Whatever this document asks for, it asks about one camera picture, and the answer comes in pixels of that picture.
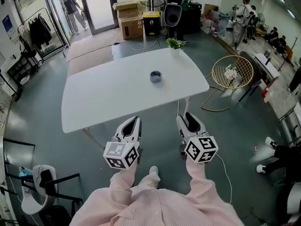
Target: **white sneaker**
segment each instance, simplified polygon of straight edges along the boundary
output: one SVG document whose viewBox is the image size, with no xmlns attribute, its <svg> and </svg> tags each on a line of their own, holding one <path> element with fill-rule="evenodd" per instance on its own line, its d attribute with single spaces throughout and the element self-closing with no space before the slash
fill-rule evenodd
<svg viewBox="0 0 301 226">
<path fill-rule="evenodd" d="M 265 145 L 268 145 L 268 146 L 272 147 L 273 149 L 275 149 L 276 146 L 277 146 L 277 143 L 274 142 L 274 141 L 272 140 L 272 138 L 267 137 L 267 138 L 265 139 Z"/>
<path fill-rule="evenodd" d="M 265 166 L 263 166 L 263 165 L 258 165 L 257 167 L 256 167 L 256 171 L 258 172 L 258 173 L 265 173 Z"/>
<path fill-rule="evenodd" d="M 159 169 L 156 166 L 152 166 L 150 168 L 150 174 L 151 173 L 156 173 L 158 175 L 159 174 Z"/>
</svg>

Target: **pink sweater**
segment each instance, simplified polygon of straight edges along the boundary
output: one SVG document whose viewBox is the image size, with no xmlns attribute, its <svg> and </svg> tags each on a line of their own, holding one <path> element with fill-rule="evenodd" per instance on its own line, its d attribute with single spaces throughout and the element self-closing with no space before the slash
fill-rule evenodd
<svg viewBox="0 0 301 226">
<path fill-rule="evenodd" d="M 205 165 L 186 161 L 191 191 L 186 196 L 149 186 L 131 188 L 137 164 L 111 178 L 109 188 L 94 191 L 70 226 L 237 226 L 243 223 L 233 207 L 205 177 Z"/>
</svg>

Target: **pink sleeve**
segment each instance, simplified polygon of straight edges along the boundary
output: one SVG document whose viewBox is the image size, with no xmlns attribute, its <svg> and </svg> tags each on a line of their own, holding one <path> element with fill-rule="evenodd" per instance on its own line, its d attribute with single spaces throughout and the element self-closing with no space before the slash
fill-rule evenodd
<svg viewBox="0 0 301 226">
<path fill-rule="evenodd" d="M 186 195 L 186 199 L 217 225 L 243 226 L 233 207 L 225 203 L 217 194 L 215 183 L 206 179 L 205 164 L 194 163 L 191 158 L 187 157 L 186 167 L 192 177 L 191 191 Z"/>
<path fill-rule="evenodd" d="M 95 190 L 74 215 L 70 226 L 108 224 L 130 203 L 137 162 L 129 170 L 121 170 L 111 178 L 109 188 Z"/>
</svg>

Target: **potted plant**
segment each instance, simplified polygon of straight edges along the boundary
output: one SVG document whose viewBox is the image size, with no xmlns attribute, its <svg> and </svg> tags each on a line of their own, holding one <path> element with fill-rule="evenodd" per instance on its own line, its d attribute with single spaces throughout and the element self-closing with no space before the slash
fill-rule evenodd
<svg viewBox="0 0 301 226">
<path fill-rule="evenodd" d="M 181 48 L 186 44 L 186 41 L 175 39 L 167 39 L 166 42 L 168 43 L 172 56 L 179 55 Z"/>
<path fill-rule="evenodd" d="M 228 80 L 232 81 L 237 77 L 237 71 L 236 71 L 236 66 L 235 65 L 229 65 L 226 67 L 226 72 L 225 76 Z"/>
</svg>

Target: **poster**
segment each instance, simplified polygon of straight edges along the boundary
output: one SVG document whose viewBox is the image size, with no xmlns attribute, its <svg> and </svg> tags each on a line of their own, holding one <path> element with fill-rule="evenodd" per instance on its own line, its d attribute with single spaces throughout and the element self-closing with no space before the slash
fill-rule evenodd
<svg viewBox="0 0 301 226">
<path fill-rule="evenodd" d="M 8 33 L 8 36 L 11 37 L 15 33 L 15 29 L 8 15 L 2 20 L 2 23 L 4 25 L 5 31 Z"/>
</svg>

